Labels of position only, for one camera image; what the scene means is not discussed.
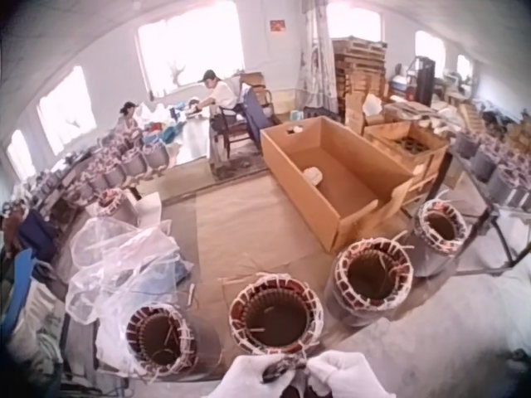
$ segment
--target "wall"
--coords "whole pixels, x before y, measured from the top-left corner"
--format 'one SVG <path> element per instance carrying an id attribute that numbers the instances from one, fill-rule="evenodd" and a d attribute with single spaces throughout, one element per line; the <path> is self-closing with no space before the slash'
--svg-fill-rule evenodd
<path id="1" fill-rule="evenodd" d="M 496 105 L 510 118 L 520 120 L 523 109 L 531 110 L 531 71 L 513 68 L 502 63 L 498 67 L 481 65 L 480 84 L 477 97 Z"/>
<path id="2" fill-rule="evenodd" d="M 428 30 L 385 8 L 372 7 L 366 2 L 353 4 L 382 14 L 383 37 L 388 43 L 388 74 L 392 73 L 398 62 L 409 64 L 415 56 L 415 32 Z M 240 16 L 246 69 L 262 71 L 268 88 L 273 91 L 275 105 L 281 106 L 284 102 L 289 108 L 295 97 L 294 88 L 299 75 L 300 35 L 304 32 L 300 0 L 236 0 L 236 5 Z M 38 100 L 61 82 L 73 66 L 81 66 L 85 73 L 98 129 L 71 143 L 66 151 L 84 148 L 94 143 L 95 138 L 106 129 L 112 128 L 119 116 L 119 108 L 126 100 L 145 102 L 154 109 L 158 102 L 172 104 L 193 95 L 206 94 L 201 85 L 191 85 L 160 101 L 149 102 L 136 47 L 137 31 L 145 23 L 171 17 L 182 10 L 183 2 L 179 2 L 116 27 L 81 51 L 45 84 L 43 90 L 22 112 L 17 123 L 17 129 L 24 133 L 28 142 L 36 170 L 51 167 L 58 160 L 47 143 L 38 118 Z M 285 19 L 286 32 L 269 32 L 271 19 Z M 457 55 L 464 52 L 457 45 L 448 42 L 446 51 L 446 67 L 454 70 Z"/>

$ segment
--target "white shirt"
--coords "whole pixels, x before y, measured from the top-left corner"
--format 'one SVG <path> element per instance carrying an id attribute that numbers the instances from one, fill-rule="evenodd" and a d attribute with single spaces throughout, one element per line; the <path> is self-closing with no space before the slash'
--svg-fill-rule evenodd
<path id="1" fill-rule="evenodd" d="M 238 97 L 224 81 L 218 81 L 208 98 L 216 101 L 217 106 L 232 109 L 238 103 Z"/>

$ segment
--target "woman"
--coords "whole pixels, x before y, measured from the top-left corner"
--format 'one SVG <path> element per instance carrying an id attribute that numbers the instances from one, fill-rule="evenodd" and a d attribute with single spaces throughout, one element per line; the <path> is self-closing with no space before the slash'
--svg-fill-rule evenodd
<path id="1" fill-rule="evenodd" d="M 127 101 L 122 109 L 119 112 L 122 114 L 119 119 L 116 127 L 120 131 L 130 131 L 138 128 L 139 124 L 134 119 L 134 110 L 137 105 L 131 101 Z"/>

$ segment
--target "curtain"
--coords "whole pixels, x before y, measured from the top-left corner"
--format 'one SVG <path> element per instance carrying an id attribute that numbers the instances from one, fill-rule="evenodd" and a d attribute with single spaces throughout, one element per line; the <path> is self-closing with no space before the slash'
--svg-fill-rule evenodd
<path id="1" fill-rule="evenodd" d="M 297 109 L 323 107 L 338 112 L 334 48 L 326 15 L 328 4 L 329 0 L 302 0 L 305 31 L 295 95 Z"/>

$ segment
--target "picture on wall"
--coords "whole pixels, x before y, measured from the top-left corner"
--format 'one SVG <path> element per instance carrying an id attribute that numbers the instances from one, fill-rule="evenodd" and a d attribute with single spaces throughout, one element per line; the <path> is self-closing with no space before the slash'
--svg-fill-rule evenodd
<path id="1" fill-rule="evenodd" d="M 269 26 L 272 32 L 285 32 L 285 20 L 275 19 L 269 21 Z"/>

